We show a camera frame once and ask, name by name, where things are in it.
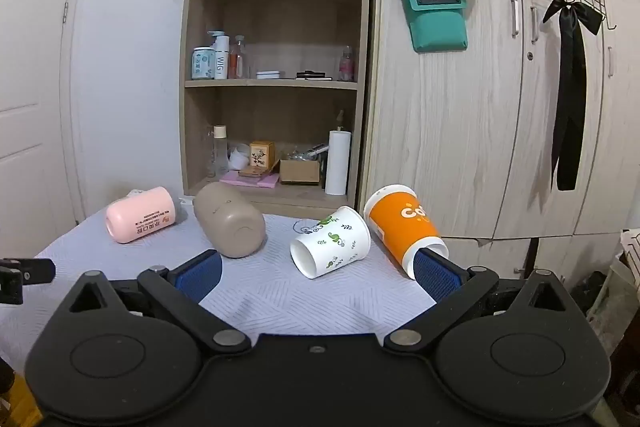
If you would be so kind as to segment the orange wooden box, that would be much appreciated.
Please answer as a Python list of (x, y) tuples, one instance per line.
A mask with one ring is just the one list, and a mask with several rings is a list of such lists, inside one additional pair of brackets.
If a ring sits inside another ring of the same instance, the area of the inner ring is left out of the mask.
[(250, 143), (250, 167), (269, 171), (276, 162), (276, 146), (272, 141)]

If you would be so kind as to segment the wooden wardrobe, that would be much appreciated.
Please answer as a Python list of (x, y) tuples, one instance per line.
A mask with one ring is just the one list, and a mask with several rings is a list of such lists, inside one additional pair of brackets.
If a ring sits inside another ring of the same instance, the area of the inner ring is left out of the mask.
[(466, 0), (466, 49), (418, 53), (401, 0), (374, 0), (361, 193), (412, 188), (462, 265), (514, 277), (533, 262), (574, 282), (608, 266), (634, 207), (639, 0), (594, 0), (606, 17), (584, 38), (586, 124), (572, 191), (551, 170), (560, 72), (560, 28), (544, 18), (551, 1)]

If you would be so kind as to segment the white door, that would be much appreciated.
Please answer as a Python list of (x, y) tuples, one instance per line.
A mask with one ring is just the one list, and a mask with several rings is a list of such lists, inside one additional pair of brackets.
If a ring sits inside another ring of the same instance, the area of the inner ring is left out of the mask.
[(76, 225), (61, 130), (67, 0), (1, 0), (1, 254), (34, 257)]

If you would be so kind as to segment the teal label jar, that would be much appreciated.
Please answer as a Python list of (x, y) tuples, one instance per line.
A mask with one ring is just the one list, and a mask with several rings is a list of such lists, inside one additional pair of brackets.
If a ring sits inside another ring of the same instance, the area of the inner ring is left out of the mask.
[(210, 46), (199, 46), (192, 52), (191, 78), (213, 79), (215, 72), (215, 51)]

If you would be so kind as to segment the wooden open shelf unit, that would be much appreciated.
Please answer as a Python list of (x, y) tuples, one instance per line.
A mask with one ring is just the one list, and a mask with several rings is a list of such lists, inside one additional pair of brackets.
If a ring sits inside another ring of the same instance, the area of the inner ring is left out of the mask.
[[(332, 130), (352, 134), (346, 194), (318, 184), (247, 187), (263, 212), (320, 218), (358, 197), (366, 109), (370, 0), (184, 0), (179, 74), (182, 185), (198, 193), (215, 178), (213, 127), (231, 144), (272, 141), (278, 154), (328, 142)], [(245, 77), (191, 78), (192, 52), (209, 31), (245, 37)], [(338, 79), (345, 46), (354, 51), (354, 80)]]

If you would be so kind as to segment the pink cup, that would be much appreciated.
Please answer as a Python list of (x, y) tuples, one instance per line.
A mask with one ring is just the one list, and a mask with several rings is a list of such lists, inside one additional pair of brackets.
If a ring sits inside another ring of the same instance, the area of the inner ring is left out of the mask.
[(176, 222), (176, 206), (165, 187), (134, 194), (106, 208), (105, 225), (116, 243), (128, 244)]

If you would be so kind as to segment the teal Redmi pouch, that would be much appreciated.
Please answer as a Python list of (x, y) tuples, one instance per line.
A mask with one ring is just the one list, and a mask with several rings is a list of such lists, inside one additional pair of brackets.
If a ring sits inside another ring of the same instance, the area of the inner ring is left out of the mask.
[(463, 51), (468, 47), (466, 0), (402, 0), (416, 53)]

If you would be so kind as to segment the light grey table cloth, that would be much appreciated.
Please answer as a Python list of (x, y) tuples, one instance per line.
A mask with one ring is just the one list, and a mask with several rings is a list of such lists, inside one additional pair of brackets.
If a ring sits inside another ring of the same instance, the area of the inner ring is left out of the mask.
[[(384, 338), (433, 306), (433, 298), (405, 277), (378, 243), (363, 260), (306, 279), (291, 259), (290, 243), (310, 221), (281, 216), (265, 220), (262, 249), (250, 257), (224, 260), (220, 282), (201, 302), (250, 339), (262, 334), (367, 333)], [(127, 245), (111, 239), (105, 213), (98, 211), (41, 251), (41, 257), (56, 266), (54, 281), (28, 286), (21, 305), (2, 307), (2, 359), (17, 372), (24, 369), (44, 325), (82, 273), (100, 270), (111, 280), (132, 280), (152, 265), (174, 269), (209, 246), (190, 205), (184, 206), (176, 225)]]

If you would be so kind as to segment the pink small bottle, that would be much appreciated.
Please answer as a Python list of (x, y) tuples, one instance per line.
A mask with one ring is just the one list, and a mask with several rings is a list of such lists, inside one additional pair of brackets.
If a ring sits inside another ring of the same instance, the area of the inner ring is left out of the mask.
[(338, 79), (341, 81), (354, 80), (355, 63), (354, 63), (354, 51), (351, 46), (345, 46), (340, 64), (338, 65)]

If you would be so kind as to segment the small cardboard box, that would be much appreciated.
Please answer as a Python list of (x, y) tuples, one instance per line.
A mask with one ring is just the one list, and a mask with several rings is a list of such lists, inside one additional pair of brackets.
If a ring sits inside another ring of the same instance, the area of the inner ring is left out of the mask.
[(318, 160), (280, 160), (280, 181), (284, 184), (318, 184), (320, 162)]

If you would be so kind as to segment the white pump bottle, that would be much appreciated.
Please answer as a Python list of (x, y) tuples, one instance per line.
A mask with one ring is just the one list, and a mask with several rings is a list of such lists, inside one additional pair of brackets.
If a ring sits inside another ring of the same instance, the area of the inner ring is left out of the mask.
[(208, 34), (213, 39), (213, 78), (225, 80), (228, 78), (230, 38), (222, 30), (209, 31)]

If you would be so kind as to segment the pink flat package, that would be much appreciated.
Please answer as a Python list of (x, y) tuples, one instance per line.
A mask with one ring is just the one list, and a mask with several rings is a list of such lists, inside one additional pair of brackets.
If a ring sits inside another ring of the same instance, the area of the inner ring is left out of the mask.
[(220, 178), (220, 182), (233, 186), (269, 188), (269, 190), (273, 190), (277, 186), (279, 179), (279, 173), (268, 173), (265, 176), (242, 176), (239, 171), (229, 171)]

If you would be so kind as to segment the orange and white cup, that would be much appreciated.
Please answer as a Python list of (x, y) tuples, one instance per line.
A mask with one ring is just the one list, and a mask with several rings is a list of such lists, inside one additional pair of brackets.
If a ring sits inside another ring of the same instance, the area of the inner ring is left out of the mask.
[(439, 231), (427, 217), (416, 192), (407, 185), (379, 188), (364, 205), (363, 217), (411, 280), (416, 279), (414, 258), (420, 249), (428, 248), (449, 258)]

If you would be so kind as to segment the clear bottle beige cap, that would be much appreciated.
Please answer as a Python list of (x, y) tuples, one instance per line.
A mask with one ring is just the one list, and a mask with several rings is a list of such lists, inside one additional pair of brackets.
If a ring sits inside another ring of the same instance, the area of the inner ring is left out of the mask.
[(221, 179), (229, 170), (227, 127), (213, 127), (213, 173)]

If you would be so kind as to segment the clear reddish bottle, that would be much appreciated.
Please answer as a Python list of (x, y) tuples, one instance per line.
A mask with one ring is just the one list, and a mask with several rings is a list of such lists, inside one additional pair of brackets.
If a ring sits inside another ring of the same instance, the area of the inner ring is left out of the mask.
[(234, 43), (230, 50), (230, 69), (229, 76), (231, 79), (243, 79), (245, 77), (245, 37), (236, 35)]

